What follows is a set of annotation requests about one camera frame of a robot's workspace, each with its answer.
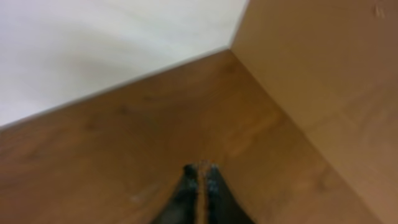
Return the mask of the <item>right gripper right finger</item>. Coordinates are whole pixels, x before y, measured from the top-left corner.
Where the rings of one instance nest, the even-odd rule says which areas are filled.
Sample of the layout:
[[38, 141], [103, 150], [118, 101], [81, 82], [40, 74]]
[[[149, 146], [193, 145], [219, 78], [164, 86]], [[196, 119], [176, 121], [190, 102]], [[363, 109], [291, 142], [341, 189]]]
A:
[[227, 186], [217, 165], [206, 173], [208, 224], [254, 224]]

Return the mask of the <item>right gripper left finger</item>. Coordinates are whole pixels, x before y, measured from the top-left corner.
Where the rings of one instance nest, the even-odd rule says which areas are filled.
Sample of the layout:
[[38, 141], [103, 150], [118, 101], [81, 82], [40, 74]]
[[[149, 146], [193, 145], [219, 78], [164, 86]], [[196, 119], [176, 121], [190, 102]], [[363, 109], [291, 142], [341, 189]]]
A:
[[183, 175], [165, 207], [150, 224], [194, 224], [198, 172], [193, 164], [183, 167]]

